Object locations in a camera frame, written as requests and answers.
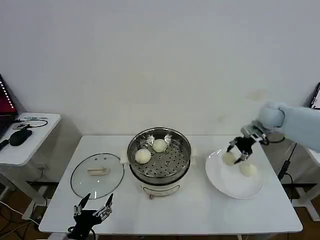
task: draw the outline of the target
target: computer mouse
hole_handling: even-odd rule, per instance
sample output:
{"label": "computer mouse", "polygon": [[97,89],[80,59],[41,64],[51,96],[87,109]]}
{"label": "computer mouse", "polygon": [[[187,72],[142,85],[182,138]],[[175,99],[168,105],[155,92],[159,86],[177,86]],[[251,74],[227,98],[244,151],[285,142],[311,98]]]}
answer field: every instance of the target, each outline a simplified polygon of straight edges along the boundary
{"label": "computer mouse", "polygon": [[29,129],[21,129],[16,131],[10,136],[9,143],[11,146],[19,146],[23,144],[31,134],[32,131]]}

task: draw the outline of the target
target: floor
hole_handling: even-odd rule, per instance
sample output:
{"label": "floor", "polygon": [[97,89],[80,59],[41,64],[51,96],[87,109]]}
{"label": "floor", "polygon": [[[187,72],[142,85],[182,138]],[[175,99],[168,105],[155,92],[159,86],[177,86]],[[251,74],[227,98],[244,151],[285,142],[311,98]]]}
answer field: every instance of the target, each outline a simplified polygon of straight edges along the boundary
{"label": "floor", "polygon": [[[38,189],[40,186],[34,184],[33,186],[35,189]],[[55,192],[56,187],[50,186],[46,192],[46,197],[51,198]],[[296,198],[298,194],[293,192],[291,187],[285,187],[285,190],[288,196],[293,196]],[[21,191],[16,190],[8,194],[7,198],[3,200],[9,206],[16,209],[17,211],[24,212],[27,206],[30,203],[30,199]],[[317,197],[313,200],[314,206],[320,211],[320,197]],[[320,240],[320,223],[314,223],[307,211],[304,208],[296,208],[295,209],[302,224],[303,224],[303,231],[299,233],[290,233],[289,236],[287,234],[278,234],[272,238],[272,240]],[[34,211],[33,218],[37,216],[41,216],[45,211],[44,207],[37,207]],[[10,211],[3,205],[0,206],[0,213],[6,219],[10,218]],[[29,224],[22,226],[21,228],[17,229],[13,233],[4,236],[5,233],[10,232],[11,230],[15,229],[16,227],[21,225],[21,222],[24,222],[21,219],[21,216],[15,212],[12,213],[11,216],[12,222],[18,223],[10,223],[5,229],[1,230],[8,221],[5,220],[2,216],[0,216],[0,240],[36,240],[36,239],[47,239],[50,234],[43,233],[37,231],[34,228],[34,224]],[[236,240],[236,236],[145,236],[143,240]],[[254,236],[248,236],[247,240],[253,240]],[[138,236],[100,236],[99,240],[140,240]]]}

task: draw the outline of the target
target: white side table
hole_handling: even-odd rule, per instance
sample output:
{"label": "white side table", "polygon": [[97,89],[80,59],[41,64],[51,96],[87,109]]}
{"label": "white side table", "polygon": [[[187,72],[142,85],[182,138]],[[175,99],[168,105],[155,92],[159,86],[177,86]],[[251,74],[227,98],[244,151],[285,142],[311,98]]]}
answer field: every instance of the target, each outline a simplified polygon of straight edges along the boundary
{"label": "white side table", "polygon": [[[25,117],[45,117],[47,118],[45,120],[47,120],[48,124],[42,127],[32,128],[32,135],[22,145],[7,145],[0,151],[0,174],[33,200],[22,217],[23,219],[28,219],[34,204],[38,206],[45,206],[46,200],[43,197],[43,194],[47,187],[43,186],[39,189],[39,191],[34,190],[19,175],[12,173],[12,167],[21,167],[29,162],[31,157],[35,154],[51,131],[56,127],[61,117],[59,114],[53,113],[24,112],[18,118],[25,120]],[[43,122],[30,120],[30,124],[36,126],[42,125]],[[12,127],[9,128],[4,136],[0,139],[0,142],[2,140],[9,139],[11,134],[13,134],[15,131],[17,130],[13,130]]]}

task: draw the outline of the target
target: stainless steel steamer basket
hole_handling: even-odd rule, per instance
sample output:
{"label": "stainless steel steamer basket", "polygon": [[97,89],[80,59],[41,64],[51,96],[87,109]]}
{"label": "stainless steel steamer basket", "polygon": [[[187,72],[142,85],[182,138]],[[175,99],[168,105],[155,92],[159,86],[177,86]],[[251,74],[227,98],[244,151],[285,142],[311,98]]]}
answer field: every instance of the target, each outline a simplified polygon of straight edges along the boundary
{"label": "stainless steel steamer basket", "polygon": [[[167,148],[164,152],[155,152],[152,145],[155,140],[164,139]],[[135,154],[140,149],[151,152],[151,160],[140,164]],[[127,157],[133,175],[140,181],[153,185],[165,186],[181,179],[190,167],[191,146],[187,138],[180,132],[155,127],[137,134],[127,148]]]}

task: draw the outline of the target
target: laptop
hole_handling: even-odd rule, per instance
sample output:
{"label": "laptop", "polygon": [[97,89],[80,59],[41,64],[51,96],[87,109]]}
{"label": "laptop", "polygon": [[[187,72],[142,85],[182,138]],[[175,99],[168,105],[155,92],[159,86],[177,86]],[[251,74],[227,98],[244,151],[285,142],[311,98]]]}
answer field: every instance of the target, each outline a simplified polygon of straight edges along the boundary
{"label": "laptop", "polygon": [[18,111],[7,91],[5,82],[0,74],[0,138],[16,119]]}

